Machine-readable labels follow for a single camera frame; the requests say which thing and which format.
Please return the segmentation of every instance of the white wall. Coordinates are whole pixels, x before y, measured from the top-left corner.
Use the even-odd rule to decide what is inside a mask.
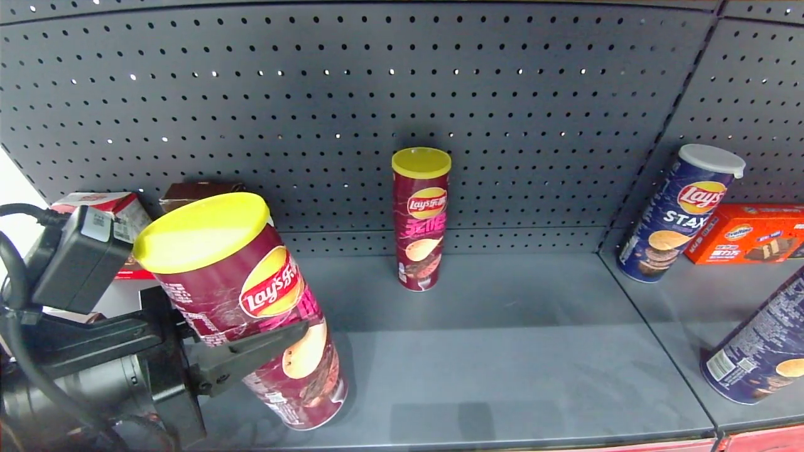
[[[6,203],[31,203],[39,207],[47,204],[31,186],[8,154],[0,151],[0,205]],[[14,242],[20,254],[25,256],[36,238],[42,233],[36,220],[25,215],[0,217],[0,231]],[[0,264],[0,278],[6,276],[6,267]]]

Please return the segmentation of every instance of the gray shelf surface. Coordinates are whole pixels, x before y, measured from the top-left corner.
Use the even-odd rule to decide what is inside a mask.
[[[347,403],[293,432],[240,385],[204,401],[209,438],[196,447],[566,447],[713,431],[597,255],[448,258],[419,294],[397,283],[393,257],[299,259],[333,327]],[[118,281],[101,308],[133,309],[151,285]]]
[[[703,350],[716,347],[804,261],[762,265],[693,265],[679,258],[656,284],[629,279],[602,253],[625,292],[678,365],[715,424],[726,432],[804,421],[804,380],[757,405],[739,405],[700,373]]]

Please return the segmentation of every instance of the electrical cord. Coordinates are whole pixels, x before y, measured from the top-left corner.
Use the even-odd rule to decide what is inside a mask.
[[[0,413],[0,428],[2,428],[3,433],[5,433],[11,442],[14,443],[14,447],[17,448],[19,452],[25,452],[26,448],[23,445],[23,442],[19,439],[17,435],[16,429],[10,423],[10,420],[4,413]]]
[[[33,216],[36,218],[37,223],[45,227],[61,227],[70,217],[70,214],[56,212],[51,209],[38,208],[33,204],[14,203],[0,206],[0,216],[13,215],[17,213],[24,213],[25,215]]]
[[[35,211],[23,207],[25,205],[26,204],[11,204],[10,208],[8,205],[2,206],[0,207],[0,216],[12,213],[26,213],[36,216],[37,220],[45,218],[45,221],[48,221],[48,217],[54,218],[47,214],[49,211],[31,206],[36,209]],[[19,255],[19,251],[17,251],[11,243],[8,236],[2,232],[0,232],[0,258],[2,258],[2,262],[6,266],[10,280],[10,295],[8,299],[3,300],[6,307],[6,318],[8,320],[8,337],[6,338],[6,342],[11,349],[11,353],[17,360],[17,365],[25,373],[28,380],[39,388],[53,403],[82,424],[96,430],[112,443],[115,450],[127,452],[129,447],[125,444],[120,434],[112,428],[110,422],[101,417],[97,410],[89,404],[70,397],[47,376],[43,369],[36,364],[31,357],[23,341],[23,309],[25,309],[30,300],[30,287],[26,276],[25,261],[23,261],[22,257]]]

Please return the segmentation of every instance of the orange snack box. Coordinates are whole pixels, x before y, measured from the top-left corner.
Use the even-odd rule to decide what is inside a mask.
[[[804,241],[804,205],[721,204],[684,254],[696,265],[781,262]]]

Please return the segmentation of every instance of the black clamp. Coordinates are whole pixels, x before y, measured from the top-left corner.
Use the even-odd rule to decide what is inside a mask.
[[[308,322],[238,339],[218,347],[205,347],[190,367],[197,394],[215,397],[301,340]]]

